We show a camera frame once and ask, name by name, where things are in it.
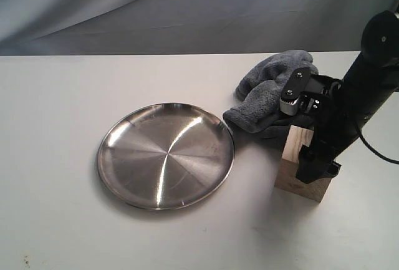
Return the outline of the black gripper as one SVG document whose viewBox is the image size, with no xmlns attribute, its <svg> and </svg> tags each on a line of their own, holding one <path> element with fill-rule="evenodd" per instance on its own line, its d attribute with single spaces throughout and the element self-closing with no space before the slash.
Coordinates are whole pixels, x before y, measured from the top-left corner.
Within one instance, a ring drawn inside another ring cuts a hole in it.
<svg viewBox="0 0 399 270">
<path fill-rule="evenodd" d="M 314 133 L 308 146 L 299 152 L 299 167 L 296 178 L 310 184 L 320 179 L 333 179 L 340 171 L 341 164 L 333 157 L 334 146 L 329 142 L 330 130 L 327 124 L 337 111 L 334 90 L 340 81 L 326 75 L 311 75 L 300 93 L 299 112 L 313 120 Z"/>
</svg>

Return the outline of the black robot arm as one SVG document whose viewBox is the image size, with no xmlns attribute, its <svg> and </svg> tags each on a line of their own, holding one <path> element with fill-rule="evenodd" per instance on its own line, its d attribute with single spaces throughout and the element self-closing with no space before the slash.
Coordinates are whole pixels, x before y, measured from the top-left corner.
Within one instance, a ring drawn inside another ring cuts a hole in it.
<svg viewBox="0 0 399 270">
<path fill-rule="evenodd" d="M 300 93 L 299 113 L 314 121 L 314 135 L 299 152 L 296 178 L 309 184 L 338 175 L 335 159 L 398 91 L 398 14 L 383 11 L 368 21 L 361 51 L 342 79 L 312 75 Z"/>
</svg>

